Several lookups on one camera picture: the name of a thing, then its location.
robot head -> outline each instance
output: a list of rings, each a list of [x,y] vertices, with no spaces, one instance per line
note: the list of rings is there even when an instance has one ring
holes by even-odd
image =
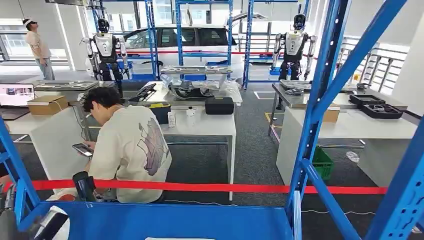
[[[107,33],[107,32],[109,32],[109,22],[106,19],[100,18],[97,21],[97,25],[98,25],[98,30],[100,32],[102,32],[104,34]]]
[[[302,30],[305,27],[306,16],[303,14],[297,14],[294,16],[293,27],[295,30]]]

white t-shirt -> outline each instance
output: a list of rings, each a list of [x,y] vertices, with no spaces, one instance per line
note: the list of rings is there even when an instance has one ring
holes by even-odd
[[[39,59],[40,56],[36,54],[34,51],[35,49],[41,50],[41,55],[43,58],[47,59],[52,56],[52,53],[50,52],[49,46],[47,46],[47,43],[45,43],[41,36],[37,32],[29,31],[25,35],[25,42],[29,44],[32,50],[32,54],[36,59]]]
[[[143,106],[121,108],[100,129],[89,175],[94,179],[165,182],[171,153],[153,112]],[[121,203],[151,203],[162,190],[117,189]]]

green crate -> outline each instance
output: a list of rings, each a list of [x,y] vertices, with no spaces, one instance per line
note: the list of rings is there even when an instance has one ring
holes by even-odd
[[[329,180],[333,170],[334,162],[327,153],[320,147],[315,148],[312,165],[323,180]]]

graphic print on shirt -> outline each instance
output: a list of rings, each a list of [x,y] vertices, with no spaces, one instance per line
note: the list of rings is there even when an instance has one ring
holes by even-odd
[[[164,137],[162,136],[160,126],[153,118],[147,123],[147,128],[144,129],[141,123],[138,123],[138,129],[141,131],[141,138],[137,146],[146,154],[146,164],[144,169],[147,170],[150,176],[154,176],[162,165],[162,157],[165,158],[170,153]]]

white humanoid robot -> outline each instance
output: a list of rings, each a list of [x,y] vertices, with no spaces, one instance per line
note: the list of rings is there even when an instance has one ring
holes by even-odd
[[[109,71],[108,67],[108,64],[110,64],[113,77],[115,78],[119,94],[122,98],[122,73],[125,73],[128,79],[130,79],[125,41],[123,38],[116,38],[113,34],[108,33],[110,26],[106,19],[99,19],[97,21],[97,25],[99,32],[97,32],[93,38],[85,37],[82,39],[82,41],[87,45],[88,59],[90,60],[92,66],[94,78],[98,80],[97,76],[101,75],[101,79],[103,81],[112,81],[111,72]],[[92,42],[97,47],[98,58],[100,60],[98,66],[96,64],[95,55],[93,53]],[[117,46],[120,48],[120,55],[122,57],[124,68],[123,72],[122,70],[120,71],[117,64]]]
[[[280,50],[284,46],[283,62],[280,67],[280,74],[278,80],[287,80],[289,69],[291,70],[290,80],[299,80],[299,76],[302,74],[301,70],[301,59],[303,56],[303,50],[305,43],[310,41],[309,52],[307,54],[307,65],[304,73],[304,80],[308,78],[311,72],[312,60],[314,57],[315,43],[317,41],[316,36],[309,36],[305,29],[306,17],[303,14],[297,14],[294,16],[293,28],[289,32],[284,34],[277,34],[275,36],[274,52],[272,54],[272,67],[274,69],[277,64],[277,60],[280,56]],[[277,109],[281,110],[283,100],[278,100]]]

